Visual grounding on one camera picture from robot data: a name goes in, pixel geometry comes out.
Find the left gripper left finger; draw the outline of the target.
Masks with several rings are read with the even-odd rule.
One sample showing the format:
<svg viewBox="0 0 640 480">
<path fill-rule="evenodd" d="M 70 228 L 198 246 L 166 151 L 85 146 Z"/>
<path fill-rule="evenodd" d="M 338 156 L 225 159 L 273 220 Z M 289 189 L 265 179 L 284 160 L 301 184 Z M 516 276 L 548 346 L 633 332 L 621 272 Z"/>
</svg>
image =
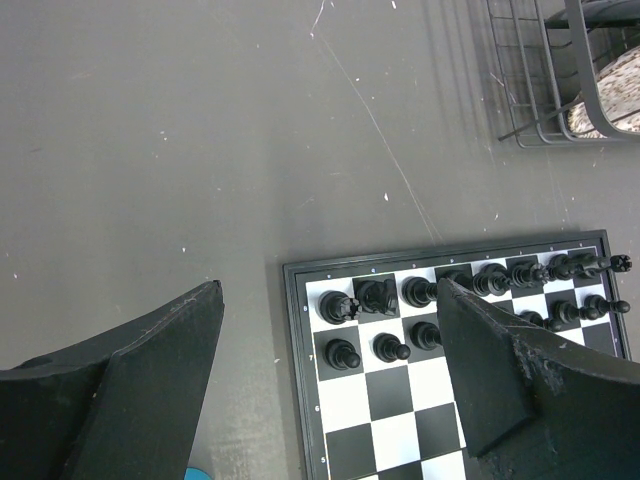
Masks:
<svg viewBox="0 0 640 480">
<path fill-rule="evenodd" d="M 5 479 L 181 479 L 223 322 L 207 281 L 1 374 Z"/>
</svg>

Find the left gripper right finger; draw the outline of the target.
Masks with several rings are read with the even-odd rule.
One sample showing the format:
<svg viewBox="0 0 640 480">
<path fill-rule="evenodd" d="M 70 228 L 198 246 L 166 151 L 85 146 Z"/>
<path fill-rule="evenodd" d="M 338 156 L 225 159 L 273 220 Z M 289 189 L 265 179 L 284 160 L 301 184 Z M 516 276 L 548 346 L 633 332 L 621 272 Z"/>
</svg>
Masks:
<svg viewBox="0 0 640 480">
<path fill-rule="evenodd" d="M 639 366 L 441 279 L 437 318 L 470 457 L 490 479 L 636 479 Z"/>
</svg>

